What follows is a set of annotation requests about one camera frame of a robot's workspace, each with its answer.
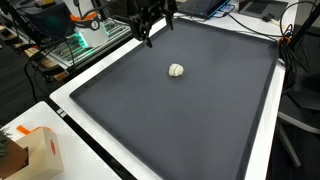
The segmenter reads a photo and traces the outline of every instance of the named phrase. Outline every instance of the gray mat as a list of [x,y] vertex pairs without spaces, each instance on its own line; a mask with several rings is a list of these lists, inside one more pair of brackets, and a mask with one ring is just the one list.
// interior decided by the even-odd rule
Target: gray mat
[[275,43],[182,19],[151,39],[71,98],[164,179],[243,179]]

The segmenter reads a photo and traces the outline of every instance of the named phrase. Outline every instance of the laptop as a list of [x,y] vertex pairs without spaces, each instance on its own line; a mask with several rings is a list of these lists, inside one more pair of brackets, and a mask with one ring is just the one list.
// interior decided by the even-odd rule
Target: laptop
[[280,20],[288,3],[273,0],[239,0],[239,13],[262,18],[271,14],[275,20]]
[[178,12],[209,19],[229,2],[230,0],[188,0],[178,6]]

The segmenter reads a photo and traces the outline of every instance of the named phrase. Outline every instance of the desk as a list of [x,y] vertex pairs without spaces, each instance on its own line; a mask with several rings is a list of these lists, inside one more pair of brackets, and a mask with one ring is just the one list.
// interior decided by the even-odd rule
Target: desk
[[57,134],[64,171],[52,180],[121,179],[45,102],[4,126],[13,140],[24,136],[15,129],[18,125],[27,129],[46,126]]
[[[294,24],[297,7],[290,9],[284,16],[283,23]],[[237,13],[232,15],[245,25],[251,28],[269,34],[280,34],[279,27],[265,23],[260,19],[243,16]],[[211,26],[235,31],[247,31],[230,17],[221,19],[212,18],[204,22]],[[152,27],[151,35],[166,25],[165,20],[159,21]],[[133,39],[103,58],[97,64],[77,76],[75,79],[55,91],[50,98],[57,103],[72,119],[74,119],[81,127],[84,128],[95,140],[101,144],[115,159],[117,159],[128,171],[130,171],[138,179],[160,179],[157,174],[144,165],[131,152],[124,148],[114,137],[105,131],[91,117],[89,117],[82,109],[80,109],[69,97],[70,93],[84,84],[86,81],[97,75],[99,72],[107,68],[113,62],[117,61],[124,54],[128,53],[141,42]],[[279,64],[276,66],[274,75],[270,84],[269,92],[266,98],[264,110],[258,127],[256,139],[253,145],[250,161],[247,168],[246,179],[262,180],[265,179],[268,161],[271,151],[274,128],[277,118],[277,112],[280,102],[282,84],[284,80],[284,68]]]

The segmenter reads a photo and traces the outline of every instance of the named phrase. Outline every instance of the cardboard box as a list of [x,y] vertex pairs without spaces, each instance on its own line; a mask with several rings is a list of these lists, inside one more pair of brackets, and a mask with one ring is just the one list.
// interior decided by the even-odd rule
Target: cardboard box
[[28,148],[28,165],[6,180],[50,180],[63,171],[63,164],[57,135],[39,128],[16,141],[22,148]]

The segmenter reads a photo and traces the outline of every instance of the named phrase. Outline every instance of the white object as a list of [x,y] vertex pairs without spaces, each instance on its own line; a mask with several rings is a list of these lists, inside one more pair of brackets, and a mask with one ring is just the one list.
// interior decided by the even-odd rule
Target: white object
[[[291,0],[289,4],[296,3],[297,0]],[[294,24],[296,6],[290,8],[284,16],[283,23]],[[259,32],[280,35],[279,27],[270,23],[265,23],[261,19],[244,16],[238,13],[231,13],[241,23],[250,26]],[[247,31],[238,25],[230,17],[215,19],[212,18],[204,24],[216,26],[223,29],[234,31]],[[166,26],[165,20],[159,21],[152,29],[150,36],[161,28]],[[50,95],[50,98],[58,104],[69,116],[71,116],[80,126],[98,141],[115,159],[117,159],[128,171],[130,171],[137,179],[161,179],[155,172],[149,169],[143,162],[129,152],[122,144],[120,144],[113,136],[96,123],[89,115],[87,115],[80,107],[78,107],[69,97],[70,93],[79,86],[87,82],[99,72],[110,66],[113,62],[130,52],[141,42],[133,39],[115,50],[113,53],[103,58],[101,61],[87,69],[75,79],[65,84],[63,87]],[[275,122],[280,102],[280,95],[284,79],[284,68],[278,63],[276,65],[272,81],[270,83],[265,106],[260,119],[255,142],[252,148],[250,161],[247,167],[245,179],[247,180],[264,180],[266,177],[272,139],[274,134]]]
[[184,68],[180,64],[171,64],[169,67],[169,76],[177,77],[183,74]]
[[52,180],[121,180],[45,102],[36,104],[3,128],[8,128],[11,138],[17,140],[24,136],[15,129],[19,125],[29,130],[46,126],[57,134],[64,171]]

